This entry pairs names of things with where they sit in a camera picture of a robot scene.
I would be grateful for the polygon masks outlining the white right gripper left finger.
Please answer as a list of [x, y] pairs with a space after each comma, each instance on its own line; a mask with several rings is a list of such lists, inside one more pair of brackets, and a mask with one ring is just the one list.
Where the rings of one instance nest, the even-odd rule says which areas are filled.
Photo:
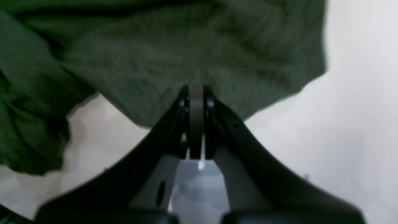
[[179, 162], [191, 142], [195, 89], [184, 86], [170, 109], [125, 157], [82, 186], [40, 207], [36, 224], [177, 224], [168, 212]]

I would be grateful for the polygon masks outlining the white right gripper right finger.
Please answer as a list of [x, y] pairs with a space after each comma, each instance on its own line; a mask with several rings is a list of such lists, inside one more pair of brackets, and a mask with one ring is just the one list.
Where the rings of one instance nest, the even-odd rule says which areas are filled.
[[223, 224], [364, 224], [362, 212], [314, 186], [268, 152], [203, 87], [205, 156], [220, 169], [230, 212]]

